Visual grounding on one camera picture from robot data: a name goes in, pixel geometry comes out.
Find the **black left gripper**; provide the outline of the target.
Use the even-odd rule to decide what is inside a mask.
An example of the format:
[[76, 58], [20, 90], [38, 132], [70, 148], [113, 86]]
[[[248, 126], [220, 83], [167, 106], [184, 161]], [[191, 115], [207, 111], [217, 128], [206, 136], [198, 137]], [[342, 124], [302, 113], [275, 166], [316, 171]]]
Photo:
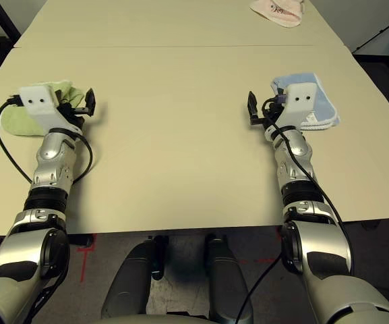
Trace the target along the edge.
[[62, 91], [56, 90], [55, 95], [60, 105], [61, 115], [72, 125], [82, 128], [85, 122], [83, 115], [92, 117], [94, 115], [96, 107], [95, 94], [92, 88], [90, 88], [85, 94], [85, 107], [73, 108], [70, 103], [62, 103]]

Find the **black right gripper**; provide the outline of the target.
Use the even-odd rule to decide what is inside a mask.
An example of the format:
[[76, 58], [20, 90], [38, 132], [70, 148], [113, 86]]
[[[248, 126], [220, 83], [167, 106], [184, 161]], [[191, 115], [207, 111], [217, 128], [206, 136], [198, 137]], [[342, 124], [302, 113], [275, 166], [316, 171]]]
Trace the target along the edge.
[[[276, 89], [274, 97], [275, 102], [285, 102], [286, 94], [283, 88]], [[283, 106], [275, 102], [265, 102], [260, 109], [257, 108], [256, 96], [252, 91], [249, 91], [247, 98], [247, 109], [252, 126], [261, 125], [267, 129], [272, 124], [275, 124], [283, 111]]]

